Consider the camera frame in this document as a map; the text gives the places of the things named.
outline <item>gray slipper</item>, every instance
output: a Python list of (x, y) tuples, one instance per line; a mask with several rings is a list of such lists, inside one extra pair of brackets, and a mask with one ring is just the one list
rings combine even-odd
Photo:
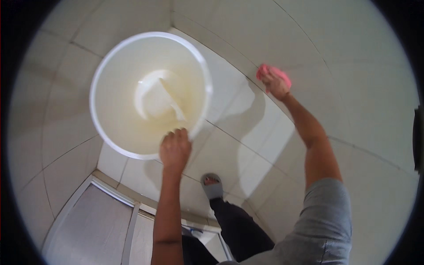
[[(214, 180), (217, 180), (218, 183), (212, 184), (212, 185), (205, 185), (205, 179), (206, 178), (212, 178)], [(206, 173), (200, 178), (200, 183), (202, 184), (203, 190), (206, 193), (206, 197), (209, 200), (215, 199), (215, 198), (222, 198), (224, 196), (224, 190), (222, 189), (222, 182), (219, 176), (215, 173)]]

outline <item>white bucket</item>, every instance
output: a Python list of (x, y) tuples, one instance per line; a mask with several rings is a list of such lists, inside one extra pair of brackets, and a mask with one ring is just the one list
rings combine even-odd
[[(161, 84), (172, 108), (164, 109)], [(150, 92), (144, 93), (146, 87)], [(184, 127), (189, 138), (197, 135), (211, 96), (212, 81), (200, 52), (181, 37), (147, 32), (122, 41), (100, 63), (91, 84), (90, 112), (113, 149), (136, 159), (157, 159), (168, 131)]]

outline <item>black pants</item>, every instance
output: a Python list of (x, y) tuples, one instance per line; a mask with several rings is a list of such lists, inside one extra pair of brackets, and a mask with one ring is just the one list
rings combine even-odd
[[(211, 200), (210, 206), (221, 226), (222, 238), (237, 262), (274, 247), (274, 242), (242, 208), (224, 202), (221, 198)], [(218, 263), (197, 238), (183, 236), (182, 245), (185, 265)]]

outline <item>pink cloth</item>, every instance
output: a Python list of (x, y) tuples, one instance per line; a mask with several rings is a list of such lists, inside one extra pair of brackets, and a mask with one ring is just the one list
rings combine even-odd
[(286, 82), (287, 87), (290, 89), (291, 87), (291, 81), (288, 78), (287, 74), (278, 69), (277, 67), (269, 66), (267, 64), (261, 64), (259, 66), (258, 71), (256, 72), (256, 78), (260, 81), (262, 75), (266, 75), (269, 73), (269, 71), (273, 72), (275, 75), (280, 77), (284, 82)]

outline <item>right hand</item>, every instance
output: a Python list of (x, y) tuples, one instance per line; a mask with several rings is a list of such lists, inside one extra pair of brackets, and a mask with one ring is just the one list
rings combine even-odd
[(170, 176), (180, 180), (190, 153), (191, 142), (188, 139), (187, 129), (176, 129), (175, 132), (170, 131), (163, 139), (159, 150), (159, 156), (164, 168), (164, 177)]
[(290, 94), (289, 87), (286, 82), (274, 74), (271, 69), (268, 70), (267, 74), (261, 75), (261, 81), (266, 87), (266, 92), (271, 92), (271, 94), (278, 100), (282, 100), (285, 96)]

